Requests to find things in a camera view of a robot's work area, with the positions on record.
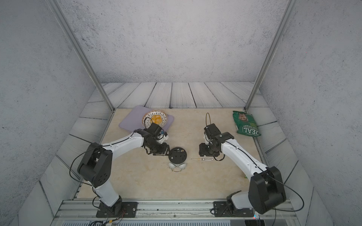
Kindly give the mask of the small screwdriver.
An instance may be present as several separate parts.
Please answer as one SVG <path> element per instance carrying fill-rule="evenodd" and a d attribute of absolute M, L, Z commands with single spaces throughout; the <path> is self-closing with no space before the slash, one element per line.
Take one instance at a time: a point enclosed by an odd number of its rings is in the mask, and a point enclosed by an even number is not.
<path fill-rule="evenodd" d="M 214 161 L 213 158 L 191 158 L 191 159 L 196 161 Z"/>

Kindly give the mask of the black round alarm clock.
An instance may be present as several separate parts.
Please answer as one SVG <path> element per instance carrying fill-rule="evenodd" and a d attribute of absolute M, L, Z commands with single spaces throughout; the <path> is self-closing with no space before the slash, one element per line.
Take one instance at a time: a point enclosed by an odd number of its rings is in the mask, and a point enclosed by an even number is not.
<path fill-rule="evenodd" d="M 175 147 L 169 153 L 169 168 L 173 173 L 180 173 L 186 168 L 187 152 L 182 147 Z"/>

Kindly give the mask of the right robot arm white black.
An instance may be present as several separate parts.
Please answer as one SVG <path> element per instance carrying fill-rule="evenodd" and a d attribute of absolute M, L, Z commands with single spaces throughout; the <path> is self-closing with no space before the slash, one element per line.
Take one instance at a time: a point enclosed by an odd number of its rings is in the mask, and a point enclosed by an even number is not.
<path fill-rule="evenodd" d="M 280 171 L 268 167 L 249 154 L 230 133 L 207 135 L 199 145 L 200 156 L 217 157 L 220 153 L 229 157 L 249 180 L 247 192 L 235 192 L 228 196 L 230 211 L 252 208 L 259 214 L 286 201 L 286 193 Z"/>

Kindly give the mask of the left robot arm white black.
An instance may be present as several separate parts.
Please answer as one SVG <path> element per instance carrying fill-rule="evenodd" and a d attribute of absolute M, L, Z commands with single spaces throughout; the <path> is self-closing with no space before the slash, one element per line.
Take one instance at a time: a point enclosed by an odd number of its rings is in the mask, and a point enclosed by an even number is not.
<path fill-rule="evenodd" d="M 113 207 L 122 201 L 110 182 L 113 161 L 141 147 L 148 151 L 147 154 L 166 155 L 170 150 L 167 139 L 168 134 L 163 130 L 150 132 L 137 129 L 130 135 L 110 143 L 92 143 L 79 163 L 77 172 L 90 182 L 103 205 Z"/>

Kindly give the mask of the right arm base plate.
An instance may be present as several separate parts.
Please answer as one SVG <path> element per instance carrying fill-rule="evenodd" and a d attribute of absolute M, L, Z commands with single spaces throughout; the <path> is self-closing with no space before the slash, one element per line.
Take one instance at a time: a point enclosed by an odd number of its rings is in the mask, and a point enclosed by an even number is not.
<path fill-rule="evenodd" d="M 210 213 L 215 217 L 254 217 L 253 209 L 243 208 L 237 209 L 227 201 L 215 201 L 213 202 L 213 208 Z"/>

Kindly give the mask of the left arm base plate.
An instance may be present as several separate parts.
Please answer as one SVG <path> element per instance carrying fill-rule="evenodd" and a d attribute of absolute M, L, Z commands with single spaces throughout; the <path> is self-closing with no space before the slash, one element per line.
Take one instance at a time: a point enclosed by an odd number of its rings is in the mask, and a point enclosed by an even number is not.
<path fill-rule="evenodd" d="M 136 217 L 137 202 L 116 202 L 112 207 L 100 203 L 96 213 L 97 218 L 134 218 Z"/>

